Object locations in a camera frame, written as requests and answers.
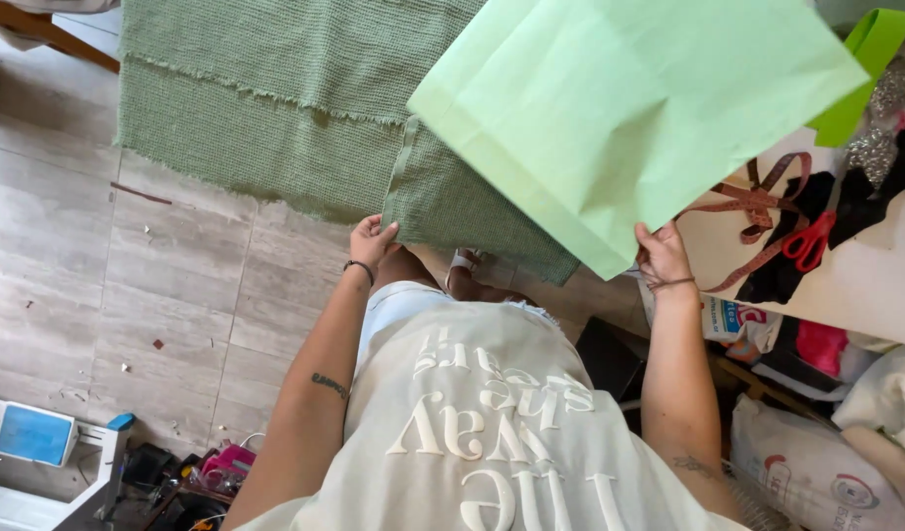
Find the black bracelet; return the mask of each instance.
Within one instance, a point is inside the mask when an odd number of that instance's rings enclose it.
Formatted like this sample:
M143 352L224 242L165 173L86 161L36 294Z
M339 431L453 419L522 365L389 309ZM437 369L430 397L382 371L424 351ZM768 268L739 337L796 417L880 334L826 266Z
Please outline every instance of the black bracelet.
M356 260L348 260L346 264L344 264L343 271L347 271L348 267L353 265L357 265L364 268L364 271L367 272L367 278L370 279L370 287L374 287L374 272L370 270L370 267L367 266L364 262L358 262Z

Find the wooden chair leg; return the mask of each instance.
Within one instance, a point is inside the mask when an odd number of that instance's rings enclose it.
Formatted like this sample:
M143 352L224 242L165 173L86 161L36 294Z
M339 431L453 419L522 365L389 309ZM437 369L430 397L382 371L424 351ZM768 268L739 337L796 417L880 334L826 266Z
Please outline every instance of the wooden chair leg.
M81 41L75 35L50 22L49 17L27 13L19 7L0 2L0 25L18 30L20 33L42 39L63 53L91 61L102 68L118 73L121 64L108 54Z

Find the wrist tattoo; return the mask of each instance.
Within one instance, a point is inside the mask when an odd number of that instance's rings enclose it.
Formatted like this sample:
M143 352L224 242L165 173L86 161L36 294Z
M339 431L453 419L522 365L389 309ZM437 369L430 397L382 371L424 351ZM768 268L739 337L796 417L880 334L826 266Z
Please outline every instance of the wrist tattoo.
M346 400L348 397L348 390L345 389L343 385L334 380L331 380L327 376L322 376L316 372L312 375L312 382L315 382L316 384L322 384L334 389L335 391L337 391L337 394L341 395L342 400Z
M680 469L686 469L690 472L697 472L701 474L705 479L719 479L718 474L709 467L708 465L698 461L691 455L685 455L684 457L676 457L672 459L673 466L676 466Z

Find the black fabric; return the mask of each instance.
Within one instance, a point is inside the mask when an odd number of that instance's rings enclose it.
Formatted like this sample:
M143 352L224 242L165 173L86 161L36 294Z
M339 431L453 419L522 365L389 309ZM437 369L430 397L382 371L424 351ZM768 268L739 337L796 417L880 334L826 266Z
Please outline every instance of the black fabric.
M793 203L809 218L810 223L816 221L826 208L826 201L833 191L833 174L824 171L810 176L797 199ZM787 183L784 197L788 198L796 192L800 178L791 178ZM797 225L799 216L792 211L782 211L780 222L773 234L766 240L764 247L789 235ZM759 269L748 275L747 281L737 290L738 300L745 302L779 302L787 304L790 296L800 285L803 273L797 270L795 260L784 256L783 252L767 261Z
M862 168L853 168L846 173L836 209L836 224L829 233L829 248L881 223L887 215L888 203L904 190L905 130L898 133L898 157L877 194Z

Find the fabric pile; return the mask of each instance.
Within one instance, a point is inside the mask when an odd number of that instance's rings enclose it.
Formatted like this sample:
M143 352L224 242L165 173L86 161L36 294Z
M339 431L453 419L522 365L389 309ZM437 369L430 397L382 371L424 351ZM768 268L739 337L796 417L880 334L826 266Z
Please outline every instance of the fabric pile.
M563 284L578 260L405 104L483 0L126 0L117 144L399 241L479 247Z

